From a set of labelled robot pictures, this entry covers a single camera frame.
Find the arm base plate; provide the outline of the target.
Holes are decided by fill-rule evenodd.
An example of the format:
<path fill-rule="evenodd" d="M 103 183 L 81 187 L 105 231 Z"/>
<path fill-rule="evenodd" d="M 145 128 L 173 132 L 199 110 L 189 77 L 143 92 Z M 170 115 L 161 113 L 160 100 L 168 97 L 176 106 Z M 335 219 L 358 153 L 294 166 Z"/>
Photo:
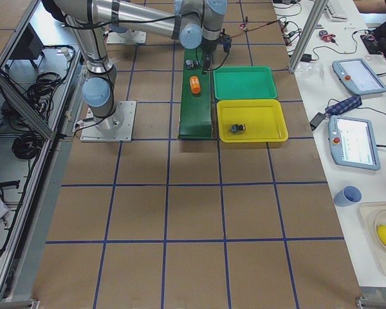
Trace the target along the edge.
<path fill-rule="evenodd" d="M 136 101 L 117 101 L 116 111 L 102 122 L 94 118 L 90 108 L 86 116 L 91 118 L 80 131 L 81 142 L 130 142 L 133 135 Z"/>
<path fill-rule="evenodd" d="M 107 36 L 107 44 L 110 45 L 139 45 L 145 44 L 147 34 L 145 32 L 130 30 L 118 33 L 111 31 Z"/>

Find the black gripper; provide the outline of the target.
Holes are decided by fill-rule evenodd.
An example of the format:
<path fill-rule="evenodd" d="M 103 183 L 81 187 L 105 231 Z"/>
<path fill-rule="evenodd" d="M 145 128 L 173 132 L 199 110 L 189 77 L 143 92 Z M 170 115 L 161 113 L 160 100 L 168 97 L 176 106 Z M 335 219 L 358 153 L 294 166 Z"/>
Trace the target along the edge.
<path fill-rule="evenodd" d="M 230 53 L 232 45 L 232 38 L 225 32 L 224 28 L 218 30 L 209 30 L 208 28 L 202 28 L 202 40 L 199 45 L 201 50 L 200 61 L 202 61 L 202 75 L 206 75 L 210 69 L 211 57 L 215 52 L 218 45 L 223 47 L 225 53 Z"/>

